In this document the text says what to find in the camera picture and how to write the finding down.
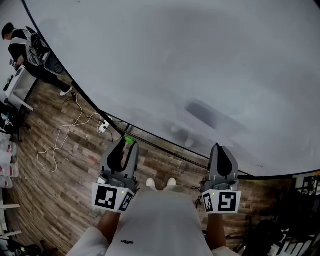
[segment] person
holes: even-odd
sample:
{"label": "person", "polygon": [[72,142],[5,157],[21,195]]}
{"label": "person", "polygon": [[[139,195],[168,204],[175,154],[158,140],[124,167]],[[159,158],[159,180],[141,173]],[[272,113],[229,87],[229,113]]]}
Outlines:
{"label": "person", "polygon": [[[35,33],[35,31],[29,27],[26,27],[26,29],[31,33]],[[2,29],[2,39],[11,41],[13,38],[21,38],[24,40],[27,39],[22,29],[15,29],[12,23],[8,23]],[[44,65],[31,64],[27,58],[27,50],[25,44],[12,43],[9,46],[9,52],[15,62],[16,67],[20,67],[21,65],[23,65],[33,77],[60,88],[60,96],[65,96],[72,91],[72,86],[59,80],[55,74],[45,69]]]}
{"label": "person", "polygon": [[174,178],[163,191],[152,178],[146,185],[121,221],[107,211],[67,256],[237,256],[226,247],[221,214],[209,214],[204,238],[198,211]]}

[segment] black pants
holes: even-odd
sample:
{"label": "black pants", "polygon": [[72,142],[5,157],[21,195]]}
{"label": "black pants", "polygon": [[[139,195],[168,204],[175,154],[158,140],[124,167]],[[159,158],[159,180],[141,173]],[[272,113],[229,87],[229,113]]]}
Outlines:
{"label": "black pants", "polygon": [[58,77],[55,74],[52,74],[48,70],[45,69],[43,65],[40,66],[30,66],[25,65],[25,69],[35,78],[38,78],[39,80],[56,86],[60,88],[64,93],[69,91],[70,85],[66,84],[65,82],[62,82],[58,79]]}

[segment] black cap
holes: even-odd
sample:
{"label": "black cap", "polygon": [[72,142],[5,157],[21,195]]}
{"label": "black cap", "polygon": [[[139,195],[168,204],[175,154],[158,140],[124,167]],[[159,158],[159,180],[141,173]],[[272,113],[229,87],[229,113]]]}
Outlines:
{"label": "black cap", "polygon": [[10,34],[15,29],[12,23],[8,23],[2,29],[2,39],[5,39],[5,35]]}

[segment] white shirt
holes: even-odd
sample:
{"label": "white shirt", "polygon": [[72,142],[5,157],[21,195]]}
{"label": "white shirt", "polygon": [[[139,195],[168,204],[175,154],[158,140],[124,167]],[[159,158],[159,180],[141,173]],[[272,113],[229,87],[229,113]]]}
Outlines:
{"label": "white shirt", "polygon": [[199,214],[188,195],[149,191],[130,203],[111,245],[90,227],[67,256],[237,256],[226,247],[210,251]]}

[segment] green object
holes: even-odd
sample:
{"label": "green object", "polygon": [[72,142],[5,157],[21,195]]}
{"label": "green object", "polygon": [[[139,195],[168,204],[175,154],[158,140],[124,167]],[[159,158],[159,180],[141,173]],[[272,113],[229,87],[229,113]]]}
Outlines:
{"label": "green object", "polygon": [[125,137],[125,140],[126,140],[126,142],[128,142],[130,144],[135,143],[135,140],[133,138],[131,138],[131,137]]}

